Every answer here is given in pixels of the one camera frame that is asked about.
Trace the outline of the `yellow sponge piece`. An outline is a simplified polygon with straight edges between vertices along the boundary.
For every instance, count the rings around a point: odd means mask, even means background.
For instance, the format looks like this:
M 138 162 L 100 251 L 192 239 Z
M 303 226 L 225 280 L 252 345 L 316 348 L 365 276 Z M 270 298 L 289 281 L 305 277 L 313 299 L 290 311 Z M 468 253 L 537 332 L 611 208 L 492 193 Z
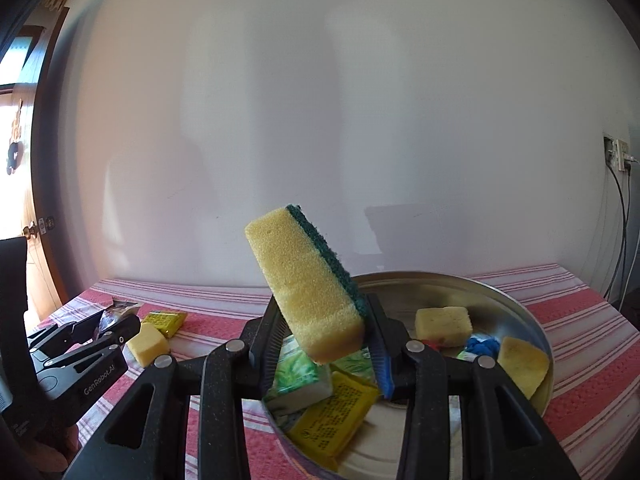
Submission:
M 525 340 L 506 336 L 501 341 L 498 364 L 530 400 L 547 375 L 547 353 Z

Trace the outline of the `blue wrapper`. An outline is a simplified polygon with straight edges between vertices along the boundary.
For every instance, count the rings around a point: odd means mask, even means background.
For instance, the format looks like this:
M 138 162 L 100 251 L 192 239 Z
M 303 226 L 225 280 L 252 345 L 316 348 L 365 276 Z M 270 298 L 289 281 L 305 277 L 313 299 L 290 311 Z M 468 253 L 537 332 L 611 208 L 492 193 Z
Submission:
M 474 354 L 474 356 L 490 356 L 493 359 L 497 359 L 500 351 L 500 341 L 491 337 L 484 339 L 470 337 L 465 344 L 464 351 Z

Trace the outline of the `speckled yellow sponge cube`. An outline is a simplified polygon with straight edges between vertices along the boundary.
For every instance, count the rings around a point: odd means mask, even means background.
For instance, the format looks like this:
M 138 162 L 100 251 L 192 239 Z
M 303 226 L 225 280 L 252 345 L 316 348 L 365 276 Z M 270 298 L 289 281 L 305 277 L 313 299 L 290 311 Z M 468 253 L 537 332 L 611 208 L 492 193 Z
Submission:
M 423 308 L 414 318 L 416 339 L 439 348 L 463 347 L 473 333 L 469 311 L 465 307 Z

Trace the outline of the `small green tissue pack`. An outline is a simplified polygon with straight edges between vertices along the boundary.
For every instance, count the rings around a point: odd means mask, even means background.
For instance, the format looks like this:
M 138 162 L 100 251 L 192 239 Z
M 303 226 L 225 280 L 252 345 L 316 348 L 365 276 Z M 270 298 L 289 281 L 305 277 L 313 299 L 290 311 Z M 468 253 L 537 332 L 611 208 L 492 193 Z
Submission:
M 362 348 L 358 351 L 343 356 L 330 364 L 331 370 L 355 377 L 362 382 L 367 382 L 372 386 L 378 383 L 375 379 L 371 356 L 368 348 Z

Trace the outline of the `large green tissue pack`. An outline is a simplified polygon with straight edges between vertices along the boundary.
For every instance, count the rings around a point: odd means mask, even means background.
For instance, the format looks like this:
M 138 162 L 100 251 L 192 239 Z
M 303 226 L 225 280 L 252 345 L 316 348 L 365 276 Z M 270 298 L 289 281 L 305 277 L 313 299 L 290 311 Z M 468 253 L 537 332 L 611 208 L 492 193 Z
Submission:
M 268 410 L 288 415 L 306 410 L 332 396 L 331 371 L 316 364 L 293 335 L 283 339 L 273 383 L 264 397 Z

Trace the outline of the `yellow tissue pack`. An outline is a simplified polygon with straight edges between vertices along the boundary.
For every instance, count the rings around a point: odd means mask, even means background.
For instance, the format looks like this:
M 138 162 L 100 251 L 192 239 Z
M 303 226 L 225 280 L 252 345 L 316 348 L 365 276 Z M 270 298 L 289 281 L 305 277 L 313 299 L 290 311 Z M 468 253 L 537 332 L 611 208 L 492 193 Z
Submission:
M 338 459 L 378 400 L 378 388 L 338 370 L 331 379 L 332 394 L 306 408 L 285 433 L 316 464 L 338 471 Z
M 152 325 L 165 338 L 170 339 L 183 326 L 187 316 L 186 312 L 151 311 L 145 315 L 142 322 Z

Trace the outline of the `yellow green scouring sponge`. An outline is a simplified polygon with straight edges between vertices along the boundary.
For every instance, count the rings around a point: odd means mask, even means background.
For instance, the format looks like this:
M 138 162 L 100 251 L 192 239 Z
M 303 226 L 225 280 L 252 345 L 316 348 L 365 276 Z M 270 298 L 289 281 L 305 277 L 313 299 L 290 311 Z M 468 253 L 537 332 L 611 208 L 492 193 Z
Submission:
M 244 233 L 303 352 L 328 364 L 358 351 L 366 333 L 366 302 L 299 206 L 270 211 Z

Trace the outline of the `small yellow sponge block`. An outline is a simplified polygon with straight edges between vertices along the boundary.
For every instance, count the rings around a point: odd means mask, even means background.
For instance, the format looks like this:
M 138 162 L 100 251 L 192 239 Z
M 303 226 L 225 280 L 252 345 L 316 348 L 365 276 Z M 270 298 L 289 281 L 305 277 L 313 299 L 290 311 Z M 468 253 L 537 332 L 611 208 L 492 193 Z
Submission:
M 127 348 L 142 367 L 170 352 L 168 340 L 152 324 L 142 323 L 139 333 L 127 341 Z

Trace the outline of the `red white striped cloth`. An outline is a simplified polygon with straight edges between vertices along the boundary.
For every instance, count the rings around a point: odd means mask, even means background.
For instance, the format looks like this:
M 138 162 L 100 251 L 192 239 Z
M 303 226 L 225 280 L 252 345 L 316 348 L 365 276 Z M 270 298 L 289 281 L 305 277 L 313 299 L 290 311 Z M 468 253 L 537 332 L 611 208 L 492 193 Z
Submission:
M 605 479 L 639 430 L 639 332 L 596 290 L 555 263 L 477 275 L 505 292 L 541 324 L 554 355 L 551 402 L 544 421 L 584 479 Z M 102 280 L 53 312 L 47 323 L 79 321 L 114 298 L 141 310 L 184 311 L 171 339 L 180 359 L 206 356 L 262 315 L 265 287 L 215 287 Z

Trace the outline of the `wooden door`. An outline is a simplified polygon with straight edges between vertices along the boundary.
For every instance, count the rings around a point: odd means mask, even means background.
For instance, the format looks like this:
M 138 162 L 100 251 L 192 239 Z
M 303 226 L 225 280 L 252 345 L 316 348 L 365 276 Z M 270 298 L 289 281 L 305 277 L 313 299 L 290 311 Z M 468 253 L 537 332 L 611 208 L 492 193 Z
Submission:
M 24 226 L 49 217 L 39 205 L 50 162 L 43 153 L 44 90 L 54 48 L 68 13 L 67 0 L 41 0 L 1 55 L 1 237 L 24 237 Z M 46 235 L 26 238 L 27 311 L 33 330 L 67 298 L 60 272 L 48 256 Z

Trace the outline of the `wall power socket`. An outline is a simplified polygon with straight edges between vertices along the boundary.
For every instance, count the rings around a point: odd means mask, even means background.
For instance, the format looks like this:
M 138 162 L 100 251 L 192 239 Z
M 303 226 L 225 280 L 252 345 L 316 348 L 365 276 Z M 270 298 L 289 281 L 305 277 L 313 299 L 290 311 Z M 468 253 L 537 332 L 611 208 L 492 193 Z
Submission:
M 629 172 L 636 159 L 630 154 L 628 143 L 605 134 L 603 144 L 605 163 L 618 172 Z

